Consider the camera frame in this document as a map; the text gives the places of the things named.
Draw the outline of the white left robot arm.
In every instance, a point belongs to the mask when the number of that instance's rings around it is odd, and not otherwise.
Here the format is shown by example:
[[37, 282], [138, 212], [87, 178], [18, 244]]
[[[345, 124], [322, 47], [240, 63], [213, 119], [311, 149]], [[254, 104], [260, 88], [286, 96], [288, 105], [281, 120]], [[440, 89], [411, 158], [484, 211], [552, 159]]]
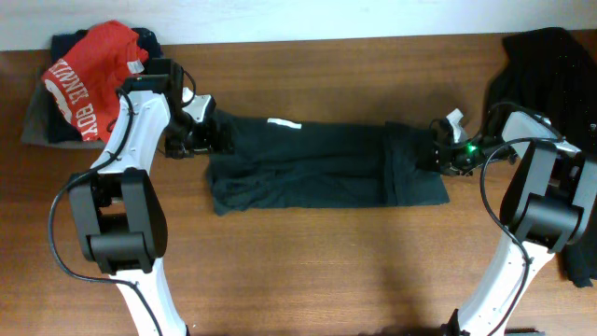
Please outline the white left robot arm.
[[153, 59], [127, 77], [102, 154], [60, 191], [69, 197], [83, 256], [101, 272], [97, 282], [118, 287], [141, 335], [189, 333], [163, 266], [167, 221], [149, 177], [155, 153], [180, 160], [233, 150], [229, 130], [215, 123], [215, 99], [184, 94], [188, 77], [171, 59]]

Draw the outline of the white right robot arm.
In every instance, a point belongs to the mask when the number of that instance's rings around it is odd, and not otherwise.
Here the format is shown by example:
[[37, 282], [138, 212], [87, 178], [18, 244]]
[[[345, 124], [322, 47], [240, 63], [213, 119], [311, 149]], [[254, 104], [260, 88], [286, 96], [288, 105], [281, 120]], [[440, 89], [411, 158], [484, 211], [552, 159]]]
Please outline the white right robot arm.
[[571, 144], [549, 117], [508, 101], [492, 105], [488, 117], [500, 120], [464, 142], [437, 144], [435, 152], [438, 168], [468, 162], [481, 180], [490, 164], [521, 160], [499, 211], [487, 211], [501, 231], [493, 259], [440, 335], [506, 335], [537, 273], [581, 239], [596, 206], [595, 156]]

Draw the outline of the dark green Nike t-shirt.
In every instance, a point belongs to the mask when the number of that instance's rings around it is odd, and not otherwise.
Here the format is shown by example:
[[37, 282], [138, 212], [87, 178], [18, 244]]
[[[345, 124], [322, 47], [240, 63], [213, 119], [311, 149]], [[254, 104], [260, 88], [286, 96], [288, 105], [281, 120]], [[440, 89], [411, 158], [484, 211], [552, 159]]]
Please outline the dark green Nike t-shirt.
[[450, 198], [431, 168], [430, 131], [409, 125], [291, 122], [224, 111], [215, 125], [231, 153], [206, 172], [215, 212], [275, 208], [429, 206]]

